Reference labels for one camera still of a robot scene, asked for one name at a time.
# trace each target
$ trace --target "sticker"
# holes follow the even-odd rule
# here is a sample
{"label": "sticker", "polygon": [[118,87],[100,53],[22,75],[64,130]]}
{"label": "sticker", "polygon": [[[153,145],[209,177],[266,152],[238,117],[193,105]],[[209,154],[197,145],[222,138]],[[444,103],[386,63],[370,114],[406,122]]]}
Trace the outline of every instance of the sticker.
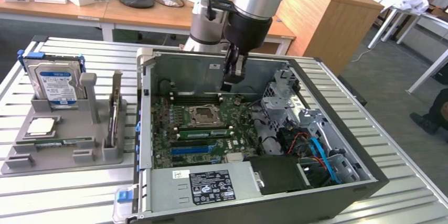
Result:
{"label": "sticker", "polygon": [[189,170],[173,170],[173,179],[188,178]]}
{"label": "sticker", "polygon": [[208,133],[202,133],[202,134],[188,134],[186,137],[205,137],[208,136]]}
{"label": "sticker", "polygon": [[220,69],[221,65],[220,64],[209,64],[209,69]]}
{"label": "sticker", "polygon": [[74,145],[78,139],[62,140],[64,145]]}
{"label": "sticker", "polygon": [[86,16],[77,16],[77,18],[100,21],[100,18],[93,18],[93,17],[86,17]]}
{"label": "sticker", "polygon": [[44,144],[34,144],[36,147],[53,147],[53,146],[61,146],[61,143],[44,143]]}
{"label": "sticker", "polygon": [[74,104],[76,93],[73,86],[69,84],[72,74],[68,72],[40,72],[38,74],[48,100],[53,104]]}
{"label": "sticker", "polygon": [[234,200],[228,170],[189,174],[190,193],[194,205]]}
{"label": "sticker", "polygon": [[210,131],[210,135],[225,135],[226,134],[226,130],[222,131]]}

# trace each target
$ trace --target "blue pcie slot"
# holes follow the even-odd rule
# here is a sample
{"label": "blue pcie slot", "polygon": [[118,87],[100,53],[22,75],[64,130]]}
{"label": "blue pcie slot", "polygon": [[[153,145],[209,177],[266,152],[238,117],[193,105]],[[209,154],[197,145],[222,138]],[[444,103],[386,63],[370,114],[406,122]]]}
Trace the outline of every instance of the blue pcie slot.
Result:
{"label": "blue pcie slot", "polygon": [[198,146],[198,147],[188,147],[188,148],[172,148],[170,154],[194,154],[194,153],[208,153],[208,146]]}

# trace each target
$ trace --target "white label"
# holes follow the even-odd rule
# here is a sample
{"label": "white label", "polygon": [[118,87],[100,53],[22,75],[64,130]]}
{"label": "white label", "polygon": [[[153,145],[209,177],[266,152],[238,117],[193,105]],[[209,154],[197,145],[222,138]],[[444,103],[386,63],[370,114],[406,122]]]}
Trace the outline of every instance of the white label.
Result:
{"label": "white label", "polygon": [[100,19],[98,19],[98,18],[94,18],[94,17],[77,16],[77,18],[80,18],[80,19],[86,19],[86,20],[100,21]]}
{"label": "white label", "polygon": [[76,92],[69,84],[72,74],[68,72],[40,72],[48,101],[57,105],[76,103]]}
{"label": "white label", "polygon": [[61,143],[44,143],[44,144],[34,144],[36,147],[48,147],[48,146],[61,146]]}
{"label": "white label", "polygon": [[204,134],[188,134],[186,135],[186,137],[205,137],[205,136],[208,136],[206,133],[204,133]]}
{"label": "white label", "polygon": [[218,131],[212,131],[210,135],[225,135],[226,134],[226,130],[218,130]]}
{"label": "white label", "polygon": [[189,177],[189,170],[173,170],[173,179],[188,177]]}
{"label": "white label", "polygon": [[72,144],[76,144],[77,140],[78,139],[62,140],[62,142],[65,145],[72,145]]}
{"label": "white label", "polygon": [[220,69],[221,65],[220,64],[209,64],[209,69]]}

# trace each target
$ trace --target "motherboard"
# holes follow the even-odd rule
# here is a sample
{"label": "motherboard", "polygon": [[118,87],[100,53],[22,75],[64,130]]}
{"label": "motherboard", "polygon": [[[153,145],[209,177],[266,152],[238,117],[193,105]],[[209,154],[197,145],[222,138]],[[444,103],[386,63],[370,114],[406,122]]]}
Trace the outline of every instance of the motherboard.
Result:
{"label": "motherboard", "polygon": [[256,156],[261,146],[248,105],[241,95],[156,97],[154,168],[240,162]]}

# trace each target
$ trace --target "person's leg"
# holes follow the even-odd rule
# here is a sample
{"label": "person's leg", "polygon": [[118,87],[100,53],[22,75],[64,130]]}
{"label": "person's leg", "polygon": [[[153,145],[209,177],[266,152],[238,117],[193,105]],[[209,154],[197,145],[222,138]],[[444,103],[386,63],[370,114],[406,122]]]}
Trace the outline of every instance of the person's leg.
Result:
{"label": "person's leg", "polygon": [[448,102],[448,89],[442,89],[432,103],[428,114],[420,116],[417,113],[409,115],[412,121],[428,133],[434,134],[438,127],[448,127],[448,122],[441,114],[444,104]]}

